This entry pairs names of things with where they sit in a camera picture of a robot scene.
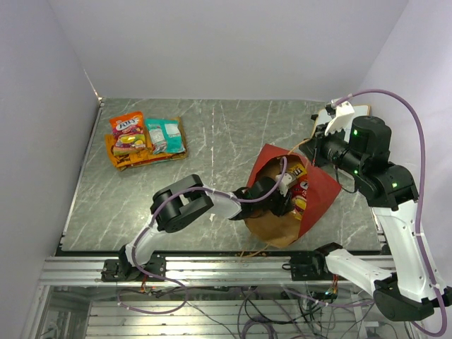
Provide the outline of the teal snack packet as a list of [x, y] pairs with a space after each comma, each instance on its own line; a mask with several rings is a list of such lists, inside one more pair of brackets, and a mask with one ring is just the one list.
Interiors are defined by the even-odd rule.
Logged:
[[160, 153], [179, 154], [186, 150], [177, 120], [146, 119], [145, 125], [154, 155]]

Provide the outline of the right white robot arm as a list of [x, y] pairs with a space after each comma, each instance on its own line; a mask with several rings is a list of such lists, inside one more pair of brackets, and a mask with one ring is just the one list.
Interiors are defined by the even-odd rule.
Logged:
[[366, 198], [382, 227], [395, 270], [374, 266], [330, 243], [316, 250], [312, 273], [322, 280], [336, 274], [356, 284], [391, 321], [421, 321], [441, 305], [450, 306], [451, 287], [440, 277], [429, 278], [431, 255], [418, 243], [422, 233], [415, 225], [420, 203], [415, 180], [407, 168], [389, 161], [390, 127], [370, 116], [354, 118], [349, 134], [343, 129], [330, 133], [327, 127], [317, 125], [299, 148], [313, 165], [332, 165], [352, 175], [355, 191]]

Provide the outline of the orange Kettle chip bag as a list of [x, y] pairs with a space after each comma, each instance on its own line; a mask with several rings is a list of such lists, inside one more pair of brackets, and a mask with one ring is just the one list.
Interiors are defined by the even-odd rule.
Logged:
[[132, 167], [142, 167], [146, 165], [151, 165], [153, 163], [168, 162], [174, 160], [183, 160], [188, 157], [188, 150], [183, 153], [159, 153], [154, 155], [149, 149], [142, 149], [136, 153], [129, 153], [124, 155], [114, 155], [114, 137], [111, 134], [106, 134], [105, 146], [107, 149], [107, 156], [113, 166], [119, 170], [123, 171]]

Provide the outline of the Fox's fruits candy bag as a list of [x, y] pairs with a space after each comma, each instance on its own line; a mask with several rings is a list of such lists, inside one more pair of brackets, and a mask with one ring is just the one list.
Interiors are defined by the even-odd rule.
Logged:
[[109, 120], [115, 156], [138, 152], [146, 147], [143, 113], [136, 111]]
[[307, 201], [300, 198], [292, 198], [293, 209], [290, 212], [296, 220], [301, 220], [307, 206]]

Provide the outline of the Doritos chip bag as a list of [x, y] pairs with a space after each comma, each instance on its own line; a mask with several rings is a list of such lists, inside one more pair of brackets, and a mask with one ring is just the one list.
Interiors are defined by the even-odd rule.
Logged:
[[187, 156], [182, 122], [145, 118], [131, 112], [109, 120], [112, 133], [105, 137], [110, 161], [118, 170], [179, 160]]

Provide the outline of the red brown paper bag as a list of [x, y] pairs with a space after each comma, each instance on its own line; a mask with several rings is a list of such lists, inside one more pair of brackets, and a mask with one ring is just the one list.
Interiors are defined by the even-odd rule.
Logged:
[[277, 249], [288, 247], [306, 234], [333, 205], [341, 190], [329, 174], [313, 166], [307, 157], [270, 144], [261, 149], [247, 185], [251, 186], [262, 177], [275, 179], [280, 173], [282, 157], [287, 158], [287, 171], [296, 177], [289, 189], [294, 209], [280, 217], [270, 211], [258, 211], [245, 220], [253, 236]]

